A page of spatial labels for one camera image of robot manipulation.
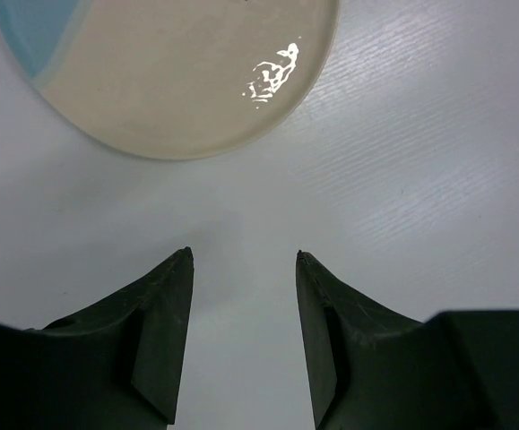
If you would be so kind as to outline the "blue plate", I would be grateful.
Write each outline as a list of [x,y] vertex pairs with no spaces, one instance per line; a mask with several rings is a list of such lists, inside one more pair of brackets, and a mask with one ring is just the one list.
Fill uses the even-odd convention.
[[199,159],[279,125],[314,86],[337,1],[0,1],[39,95],[90,137]]

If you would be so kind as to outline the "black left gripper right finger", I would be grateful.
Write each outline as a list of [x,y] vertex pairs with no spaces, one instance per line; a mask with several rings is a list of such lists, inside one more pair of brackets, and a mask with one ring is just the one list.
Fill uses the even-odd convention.
[[296,260],[318,429],[519,429],[519,310],[418,322]]

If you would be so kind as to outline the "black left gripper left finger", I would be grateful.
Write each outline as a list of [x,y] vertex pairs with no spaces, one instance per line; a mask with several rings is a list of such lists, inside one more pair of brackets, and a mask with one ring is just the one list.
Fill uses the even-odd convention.
[[43,329],[0,324],[0,429],[165,429],[177,412],[190,248]]

